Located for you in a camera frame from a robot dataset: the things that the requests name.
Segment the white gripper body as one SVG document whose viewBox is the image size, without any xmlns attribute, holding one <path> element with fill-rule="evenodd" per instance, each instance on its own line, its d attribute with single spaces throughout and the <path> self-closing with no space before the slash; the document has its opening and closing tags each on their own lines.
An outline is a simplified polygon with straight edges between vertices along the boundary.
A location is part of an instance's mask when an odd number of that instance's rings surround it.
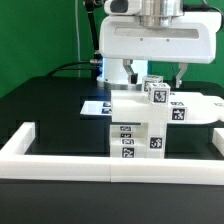
<svg viewBox="0 0 224 224">
<path fill-rule="evenodd" d="M 185 12 L 182 0 L 106 0 L 99 50 L 105 58 L 211 63 L 219 12 Z"/>
</svg>

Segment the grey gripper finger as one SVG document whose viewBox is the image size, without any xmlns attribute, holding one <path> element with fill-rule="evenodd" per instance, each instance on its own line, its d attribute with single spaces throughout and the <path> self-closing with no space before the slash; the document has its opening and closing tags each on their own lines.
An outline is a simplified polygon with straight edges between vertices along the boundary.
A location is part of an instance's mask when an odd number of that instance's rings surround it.
<svg viewBox="0 0 224 224">
<path fill-rule="evenodd" d="M 138 79 L 138 74 L 134 72 L 132 69 L 132 63 L 133 61 L 130 59 L 124 59 L 123 60 L 123 67 L 128 74 L 128 83 L 129 84 L 136 84 Z"/>
<path fill-rule="evenodd" d="M 182 80 L 181 78 L 183 77 L 183 75 L 186 73 L 188 68 L 188 64 L 187 63 L 180 63 L 179 64 L 179 72 L 177 75 L 175 75 L 173 77 L 173 84 L 175 88 L 179 88 L 182 84 Z"/>
</svg>

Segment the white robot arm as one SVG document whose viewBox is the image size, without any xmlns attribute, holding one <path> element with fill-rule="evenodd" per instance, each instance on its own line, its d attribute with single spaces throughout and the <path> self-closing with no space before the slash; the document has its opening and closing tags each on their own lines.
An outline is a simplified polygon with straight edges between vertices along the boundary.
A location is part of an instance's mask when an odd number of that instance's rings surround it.
<svg viewBox="0 0 224 224">
<path fill-rule="evenodd" d="M 209 64 L 224 14 L 184 0 L 84 0 L 93 46 L 101 61 L 98 85 L 128 89 L 142 84 L 153 61 L 179 65 L 175 87 L 190 63 Z"/>
</svg>

